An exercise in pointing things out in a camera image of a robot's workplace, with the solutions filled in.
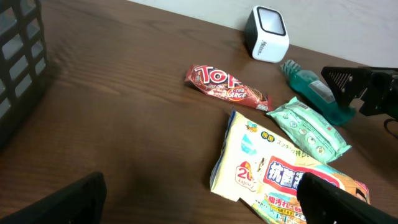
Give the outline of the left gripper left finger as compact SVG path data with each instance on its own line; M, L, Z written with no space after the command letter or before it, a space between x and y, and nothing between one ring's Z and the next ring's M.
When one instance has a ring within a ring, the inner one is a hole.
M93 172L55 193L1 219L1 224L99 224L107 189Z

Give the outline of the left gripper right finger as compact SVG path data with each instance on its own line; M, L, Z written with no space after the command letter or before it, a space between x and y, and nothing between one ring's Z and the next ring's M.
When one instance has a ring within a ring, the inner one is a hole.
M298 184L297 200L308 224L397 224L396 217L309 172Z

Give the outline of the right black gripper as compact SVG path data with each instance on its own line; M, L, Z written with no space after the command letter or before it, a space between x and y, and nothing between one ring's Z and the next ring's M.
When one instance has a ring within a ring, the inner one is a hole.
M387 114L397 119L397 68L323 67L321 75L339 107L348 107L360 98L364 102L361 114Z

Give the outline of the teal mouthwash bottle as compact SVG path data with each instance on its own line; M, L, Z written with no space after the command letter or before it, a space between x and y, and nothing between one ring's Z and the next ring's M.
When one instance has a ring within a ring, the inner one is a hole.
M293 60L287 60L280 68L288 79L289 86L310 102L330 124L340 126L356 114L352 106L340 107L330 88L313 71L302 69Z

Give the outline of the light teal wipes pack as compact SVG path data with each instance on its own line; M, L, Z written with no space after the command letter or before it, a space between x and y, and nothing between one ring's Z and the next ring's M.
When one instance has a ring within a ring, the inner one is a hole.
M296 97L267 115L303 152L323 164L335 161L351 149L321 114Z

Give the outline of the yellow chips bag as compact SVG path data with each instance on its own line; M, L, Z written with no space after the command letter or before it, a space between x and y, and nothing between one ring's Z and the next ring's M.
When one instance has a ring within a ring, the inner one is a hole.
M306 223L297 200L298 185L306 172L370 202L365 184L233 110L210 188L234 202L245 201L267 223Z

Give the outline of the red Top chocolate bar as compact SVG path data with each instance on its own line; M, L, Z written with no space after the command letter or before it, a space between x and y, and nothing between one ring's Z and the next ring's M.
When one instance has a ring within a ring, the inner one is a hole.
M260 111L272 111L271 98L255 88L242 84L229 73L208 65L192 65L185 76L186 82L206 95L238 103Z

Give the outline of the white barcode scanner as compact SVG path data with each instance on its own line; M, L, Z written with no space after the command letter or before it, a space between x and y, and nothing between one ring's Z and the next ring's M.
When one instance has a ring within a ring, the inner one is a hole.
M282 15L264 6L253 7L243 34L249 55L263 62L279 63L290 45Z

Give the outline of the grey plastic basket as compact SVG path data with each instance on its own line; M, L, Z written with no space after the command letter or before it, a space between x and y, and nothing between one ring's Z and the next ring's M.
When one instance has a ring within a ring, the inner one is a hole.
M40 0L1 0L1 147L47 87L49 62Z

